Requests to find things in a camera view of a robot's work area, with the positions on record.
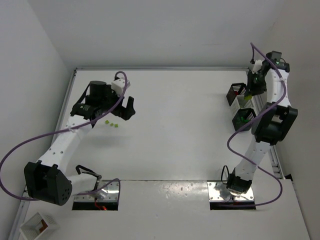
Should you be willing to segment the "metal base plate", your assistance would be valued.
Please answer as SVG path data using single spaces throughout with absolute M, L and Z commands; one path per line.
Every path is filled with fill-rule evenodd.
M 230 202 L 254 202 L 254 192 L 252 187 L 246 193 L 238 193 L 229 190 L 221 181 L 207 182 L 209 201 L 213 203 Z
M 74 203 L 117 203 L 119 200 L 119 181 L 115 180 L 94 195 L 76 195 Z

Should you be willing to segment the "near black slatted container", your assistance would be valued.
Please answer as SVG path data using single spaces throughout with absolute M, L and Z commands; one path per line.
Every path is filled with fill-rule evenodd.
M 255 117 L 256 113 L 253 108 L 240 108 L 232 119 L 234 130 L 239 130 L 242 126 L 253 120 Z

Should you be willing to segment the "yellow-green lego brick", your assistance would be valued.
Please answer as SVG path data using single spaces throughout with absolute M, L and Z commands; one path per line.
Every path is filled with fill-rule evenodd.
M 247 94 L 247 95 L 245 95 L 244 97 L 243 97 L 243 99 L 245 100 L 245 101 L 249 101 L 249 100 L 251 100 L 252 99 L 252 95 L 251 94 Z

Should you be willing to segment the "large green lego brick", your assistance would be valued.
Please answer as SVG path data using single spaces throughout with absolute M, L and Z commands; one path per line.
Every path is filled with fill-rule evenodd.
M 247 117 L 245 117 L 244 115 L 239 114 L 237 117 L 238 124 L 240 124 L 242 126 L 245 125 L 246 123 L 248 123 L 249 121 L 250 120 Z

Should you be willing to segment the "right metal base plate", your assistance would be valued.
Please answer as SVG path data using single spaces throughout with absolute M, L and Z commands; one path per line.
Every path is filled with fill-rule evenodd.
M 252 187 L 246 193 L 238 193 L 229 190 L 221 181 L 207 182 L 209 201 L 213 203 L 230 202 L 254 202 L 254 192 Z

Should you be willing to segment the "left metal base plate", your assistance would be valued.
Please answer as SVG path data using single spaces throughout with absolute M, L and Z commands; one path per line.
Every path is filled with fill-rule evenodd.
M 76 195 L 74 203 L 117 203 L 119 200 L 119 181 L 115 180 L 94 195 Z

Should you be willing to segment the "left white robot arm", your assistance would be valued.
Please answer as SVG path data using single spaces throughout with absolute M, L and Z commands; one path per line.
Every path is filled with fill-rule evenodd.
M 24 167 L 28 195 L 36 200 L 63 206 L 71 196 L 91 194 L 97 190 L 101 175 L 84 166 L 76 166 L 76 175 L 67 176 L 68 164 L 82 139 L 106 113 L 129 120 L 136 112 L 134 98 L 123 106 L 123 97 L 130 82 L 116 77 L 111 84 L 90 81 L 73 105 L 66 128 L 50 148 L 36 161 Z

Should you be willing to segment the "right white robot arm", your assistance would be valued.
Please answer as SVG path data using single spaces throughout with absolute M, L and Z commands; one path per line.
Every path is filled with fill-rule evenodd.
M 252 60 L 247 74 L 244 99 L 267 94 L 267 100 L 251 127 L 252 140 L 241 162 L 228 176 L 226 187 L 237 194 L 246 193 L 264 155 L 287 135 L 298 116 L 288 97 L 290 65 L 281 52 L 271 51 L 265 60 Z

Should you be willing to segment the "middle white slatted container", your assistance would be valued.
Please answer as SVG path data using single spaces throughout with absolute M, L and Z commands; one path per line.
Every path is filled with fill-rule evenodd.
M 255 108 L 256 106 L 253 100 L 249 99 L 248 101 L 245 101 L 243 95 L 237 95 L 230 106 L 233 116 L 235 116 L 240 109 L 253 109 L 255 111 Z

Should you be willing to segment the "far black slatted container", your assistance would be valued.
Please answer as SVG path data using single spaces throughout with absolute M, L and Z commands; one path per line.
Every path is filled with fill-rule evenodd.
M 229 106 L 232 105 L 232 103 L 234 102 L 237 96 L 244 96 L 246 93 L 246 90 L 247 90 L 247 85 L 243 82 L 231 84 L 226 94 L 226 99 Z

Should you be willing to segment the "black slatted container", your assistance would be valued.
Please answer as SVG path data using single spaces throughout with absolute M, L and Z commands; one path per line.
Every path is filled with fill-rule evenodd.
M 232 119 L 234 130 L 239 130 L 242 126 L 253 120 L 255 117 L 256 113 L 253 108 L 240 108 Z
M 229 106 L 232 105 L 232 103 L 234 102 L 237 96 L 244 96 L 246 93 L 246 90 L 247 90 L 247 85 L 243 82 L 231 84 L 226 94 L 226 99 Z

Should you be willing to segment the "white slatted container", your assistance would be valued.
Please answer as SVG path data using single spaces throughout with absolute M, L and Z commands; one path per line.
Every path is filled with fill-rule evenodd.
M 233 116 L 235 116 L 240 109 L 253 109 L 255 111 L 255 108 L 256 106 L 253 100 L 249 99 L 248 101 L 245 101 L 243 95 L 237 95 L 230 106 Z
M 49 240 L 60 225 L 54 216 L 47 212 L 36 212 L 19 228 L 24 240 Z

